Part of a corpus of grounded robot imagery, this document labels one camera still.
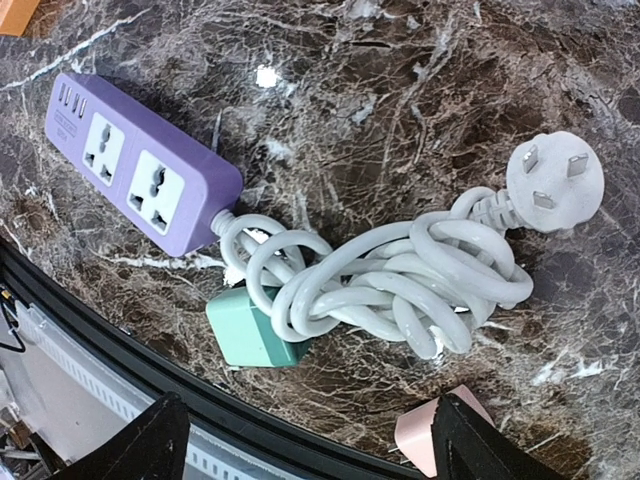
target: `black object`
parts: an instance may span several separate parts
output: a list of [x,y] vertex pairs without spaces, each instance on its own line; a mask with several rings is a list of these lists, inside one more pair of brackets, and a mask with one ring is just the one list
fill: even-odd
[[564,480],[456,395],[440,399],[432,432],[438,480]]
[[186,405],[167,393],[105,445],[50,480],[181,480],[189,426]]
[[64,461],[53,451],[53,449],[45,442],[37,433],[31,434],[29,437],[31,446],[40,455],[41,465],[47,472],[45,476],[40,478],[49,477],[51,474],[66,468]]
[[0,348],[4,348],[5,350],[9,350],[10,352],[24,353],[27,351],[27,349],[24,346],[24,342],[20,338],[20,335],[18,335],[16,325],[11,323],[11,320],[9,319],[9,315],[7,315],[7,310],[6,310],[7,306],[5,302],[7,302],[7,300],[4,297],[2,297],[0,300],[0,309],[2,309],[2,316],[4,317],[4,321],[7,323],[7,327],[9,327],[9,333],[11,333],[16,339],[16,341],[18,342],[18,346],[16,347],[14,345],[8,345],[6,343],[0,342]]
[[123,379],[154,399],[177,392],[192,424],[268,465],[305,479],[424,479],[415,469],[309,433],[194,377],[109,324],[1,238],[0,277],[17,299],[37,305]]

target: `power plug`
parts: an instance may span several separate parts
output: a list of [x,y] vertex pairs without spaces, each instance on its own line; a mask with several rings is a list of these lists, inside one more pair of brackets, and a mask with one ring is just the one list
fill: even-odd
[[[275,298],[278,289],[267,289]],[[246,287],[227,290],[207,304],[207,318],[225,361],[235,367],[293,367],[310,341],[289,343],[271,327],[271,320],[251,300]]]
[[507,165],[507,190],[480,199],[472,220],[496,230],[566,230],[591,219],[604,196],[604,173],[587,142],[569,132],[536,135]]
[[234,166],[97,75],[58,76],[45,131],[103,195],[174,257],[214,243],[212,219],[242,193]]

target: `cable strain relief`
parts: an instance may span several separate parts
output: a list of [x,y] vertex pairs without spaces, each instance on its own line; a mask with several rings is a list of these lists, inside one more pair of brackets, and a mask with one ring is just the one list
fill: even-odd
[[223,237],[236,219],[235,215],[229,210],[220,210],[211,222],[211,230],[218,237]]
[[522,217],[515,211],[507,190],[500,190],[495,195],[478,201],[473,206],[469,218],[499,231],[521,228],[526,225]]

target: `plug prong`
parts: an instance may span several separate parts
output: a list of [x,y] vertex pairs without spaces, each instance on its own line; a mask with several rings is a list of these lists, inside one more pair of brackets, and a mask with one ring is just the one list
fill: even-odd
[[533,192],[533,203],[537,207],[546,208],[547,210],[556,208],[556,202],[549,195],[542,192]]
[[567,166],[567,178],[582,175],[587,170],[587,163],[589,162],[589,154],[582,153],[571,157]]
[[538,164],[539,160],[540,159],[538,158],[538,146],[534,144],[529,149],[529,151],[525,153],[524,157],[522,158],[522,166],[524,167],[524,173],[531,172],[531,170],[533,170],[533,167],[535,167]]

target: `pink object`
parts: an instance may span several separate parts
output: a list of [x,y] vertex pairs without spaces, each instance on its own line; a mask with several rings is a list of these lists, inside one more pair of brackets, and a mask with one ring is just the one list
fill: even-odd
[[[487,422],[495,426],[493,420],[471,390],[464,385],[452,390],[460,399],[478,412]],[[431,426],[438,407],[439,398],[405,413],[396,423],[395,440],[398,449],[427,477],[438,474],[433,451]]]

